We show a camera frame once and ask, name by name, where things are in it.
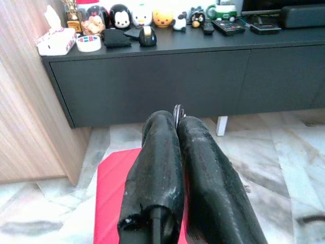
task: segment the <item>soundbar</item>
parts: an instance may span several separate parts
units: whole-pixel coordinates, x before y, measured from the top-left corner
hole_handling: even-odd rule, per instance
[[[325,26],[325,4],[283,7],[279,23],[283,28]]]

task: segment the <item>tissue box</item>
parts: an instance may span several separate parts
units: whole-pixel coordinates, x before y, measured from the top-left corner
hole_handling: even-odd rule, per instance
[[[66,55],[76,43],[76,38],[77,34],[74,28],[62,28],[40,37],[36,46],[41,56]]]

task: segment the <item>plush toy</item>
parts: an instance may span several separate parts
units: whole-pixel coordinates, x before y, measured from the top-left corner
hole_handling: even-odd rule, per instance
[[[132,22],[135,26],[150,25],[152,22],[152,11],[144,4],[136,6],[132,10]]]
[[[166,28],[173,20],[173,13],[169,10],[154,10],[152,12],[153,22],[162,28]]]
[[[201,25],[203,25],[205,20],[204,10],[201,8],[201,6],[198,6],[196,9],[191,8],[191,22],[193,28],[198,28]]]
[[[90,16],[88,20],[81,22],[81,26],[84,34],[87,36],[99,35],[105,30],[105,25],[99,15]]]
[[[128,28],[131,23],[131,13],[123,4],[116,4],[110,10],[110,20],[116,28]]]
[[[186,32],[186,17],[187,13],[183,12],[182,14],[178,15],[177,18],[173,19],[171,26],[177,31]]]

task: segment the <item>red cushion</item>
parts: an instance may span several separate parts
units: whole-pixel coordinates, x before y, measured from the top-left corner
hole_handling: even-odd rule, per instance
[[[94,244],[119,242],[117,222],[124,184],[140,151],[141,148],[114,152],[98,166]],[[183,224],[178,243],[187,244]]]

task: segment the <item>white cabinet leg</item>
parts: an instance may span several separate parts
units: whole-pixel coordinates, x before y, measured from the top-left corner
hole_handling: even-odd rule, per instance
[[[217,123],[217,136],[223,136],[225,132],[225,128],[227,126],[228,116],[220,116],[218,117]]]

